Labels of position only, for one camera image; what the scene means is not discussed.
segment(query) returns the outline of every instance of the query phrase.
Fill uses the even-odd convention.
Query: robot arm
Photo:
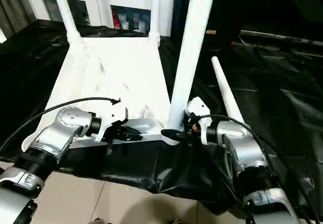
[[[298,217],[258,143],[246,128],[232,121],[220,121],[211,127],[210,110],[199,98],[192,99],[185,109],[188,121],[185,132],[162,130],[176,141],[200,140],[208,145],[216,142],[230,154],[233,165],[233,186],[250,223],[299,223]]]
[[[74,137],[98,134],[102,127],[114,122],[124,123],[127,110],[120,107],[106,126],[94,113],[76,107],[59,110],[55,121],[33,140],[12,166],[0,176],[0,216],[3,224],[27,224],[37,209],[33,199],[45,186],[45,181],[69,149]]]

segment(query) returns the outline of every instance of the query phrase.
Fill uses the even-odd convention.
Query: black curtain
[[[21,0],[0,0],[0,28],[6,38],[30,23],[31,20]]]

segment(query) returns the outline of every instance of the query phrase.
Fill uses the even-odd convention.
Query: tiled floor
[[[11,165],[0,162],[4,169]],[[60,173],[49,176],[35,202],[31,224],[87,224],[98,217],[113,224],[167,224],[176,218],[189,224],[245,223],[229,213],[214,216],[194,200]]]

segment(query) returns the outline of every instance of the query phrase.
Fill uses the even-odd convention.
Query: white plastic tube
[[[212,58],[212,65],[214,71],[216,73],[216,77],[218,80],[219,88],[221,91],[221,95],[223,98],[224,105],[227,110],[227,114],[229,117],[232,117],[240,122],[244,122],[239,107],[234,99],[231,88],[227,81],[227,78],[222,70],[218,57]]]
[[[152,0],[149,39],[155,40],[158,47],[160,44],[159,12],[160,12],[160,0]]]
[[[69,44],[74,41],[79,41],[81,39],[80,33],[76,29],[74,19],[69,7],[67,0],[56,0],[60,8],[63,22],[67,31],[67,39]]]
[[[182,121],[184,109],[187,106],[188,97],[191,92],[212,2],[213,0],[190,0],[170,115],[165,129],[175,129],[179,131],[183,129]],[[163,140],[169,145],[178,144],[177,141],[166,137],[164,137]]]

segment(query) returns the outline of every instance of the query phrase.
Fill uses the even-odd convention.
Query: black plastic sheet
[[[89,37],[145,36],[106,27],[78,29]],[[63,24],[49,21],[36,21],[0,45],[1,143],[44,109],[68,47]],[[159,53],[171,96],[179,48],[162,38]],[[200,96],[211,113],[225,114],[210,61],[216,54],[201,53],[190,98]],[[284,156],[323,216],[323,60],[241,46],[219,53],[219,58],[245,122]],[[14,161],[37,124],[12,139],[0,160]],[[274,154],[269,147],[266,150]],[[196,199],[222,213],[236,204],[223,155],[215,146],[155,141],[117,145],[105,157],[105,147],[98,146],[70,149],[57,171]],[[273,160],[292,203],[306,205],[286,168],[275,155]]]

